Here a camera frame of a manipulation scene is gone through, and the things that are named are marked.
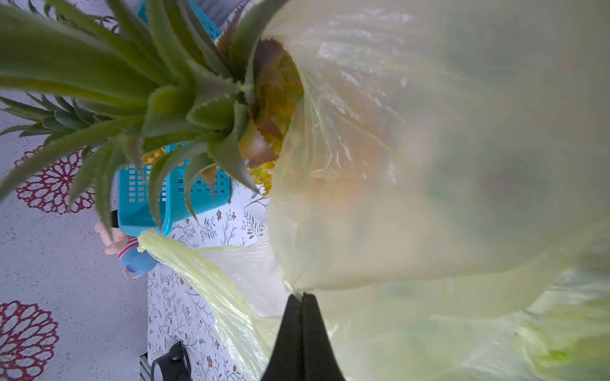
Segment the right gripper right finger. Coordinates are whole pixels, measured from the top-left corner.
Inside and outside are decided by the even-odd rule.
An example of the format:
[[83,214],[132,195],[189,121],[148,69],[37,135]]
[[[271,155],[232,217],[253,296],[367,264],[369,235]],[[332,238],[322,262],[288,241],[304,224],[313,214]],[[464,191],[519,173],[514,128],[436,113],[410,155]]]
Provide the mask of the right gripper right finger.
[[314,295],[303,295],[301,330],[304,379],[312,381],[344,381],[345,378],[335,359],[335,354],[327,335],[319,303]]

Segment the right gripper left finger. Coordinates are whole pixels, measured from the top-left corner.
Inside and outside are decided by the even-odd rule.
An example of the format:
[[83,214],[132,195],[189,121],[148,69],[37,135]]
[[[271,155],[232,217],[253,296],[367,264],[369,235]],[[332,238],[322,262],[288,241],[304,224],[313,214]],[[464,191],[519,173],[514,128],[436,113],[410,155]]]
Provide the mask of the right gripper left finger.
[[261,381],[298,381],[303,379],[303,330],[301,301],[291,295]]

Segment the yellow plastic bag top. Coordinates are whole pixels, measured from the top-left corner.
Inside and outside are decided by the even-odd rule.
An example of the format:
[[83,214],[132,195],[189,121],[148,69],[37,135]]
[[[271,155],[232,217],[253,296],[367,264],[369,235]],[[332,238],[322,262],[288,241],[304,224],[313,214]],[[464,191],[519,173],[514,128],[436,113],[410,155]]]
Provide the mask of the yellow plastic bag top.
[[247,379],[290,294],[314,295],[349,380],[539,380],[512,315],[609,266],[607,1],[334,1],[306,36],[313,91],[243,248],[144,250],[203,295]]

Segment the pineapple front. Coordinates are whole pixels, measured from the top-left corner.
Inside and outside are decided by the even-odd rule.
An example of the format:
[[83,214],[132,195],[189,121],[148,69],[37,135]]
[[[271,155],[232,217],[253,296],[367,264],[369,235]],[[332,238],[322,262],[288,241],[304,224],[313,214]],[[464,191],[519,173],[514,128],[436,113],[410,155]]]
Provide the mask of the pineapple front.
[[70,195],[94,190],[103,225],[111,223],[114,174],[167,145],[174,150],[155,162],[148,183],[157,225],[161,186],[185,160],[186,187],[223,170],[256,190],[248,163],[276,162],[312,100],[297,43],[318,35],[344,41],[362,12],[354,3],[262,1],[214,39],[186,1],[148,1],[145,19],[123,1],[109,8],[114,30],[68,1],[48,1],[43,12],[1,6],[2,88],[136,110],[43,146],[3,179],[1,194],[82,151]]

